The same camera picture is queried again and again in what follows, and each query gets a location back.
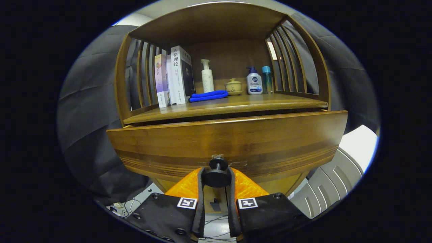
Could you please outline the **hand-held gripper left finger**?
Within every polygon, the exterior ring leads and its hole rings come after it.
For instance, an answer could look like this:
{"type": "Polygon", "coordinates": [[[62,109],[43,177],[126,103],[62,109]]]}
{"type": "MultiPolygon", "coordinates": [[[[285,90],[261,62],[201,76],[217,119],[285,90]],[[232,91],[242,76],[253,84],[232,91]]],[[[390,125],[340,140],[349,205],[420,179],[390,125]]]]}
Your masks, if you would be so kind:
{"type": "Polygon", "coordinates": [[[198,242],[204,236],[204,170],[193,170],[165,194],[149,195],[127,222],[166,241],[198,242]]]}

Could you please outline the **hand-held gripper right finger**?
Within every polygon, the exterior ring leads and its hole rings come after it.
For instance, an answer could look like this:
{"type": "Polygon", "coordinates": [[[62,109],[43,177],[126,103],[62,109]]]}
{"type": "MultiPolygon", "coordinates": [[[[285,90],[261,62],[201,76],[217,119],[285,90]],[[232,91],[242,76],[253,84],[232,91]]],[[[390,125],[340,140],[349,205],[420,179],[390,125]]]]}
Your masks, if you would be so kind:
{"type": "Polygon", "coordinates": [[[270,243],[311,222],[283,193],[268,193],[228,167],[228,225],[238,243],[270,243]]]}

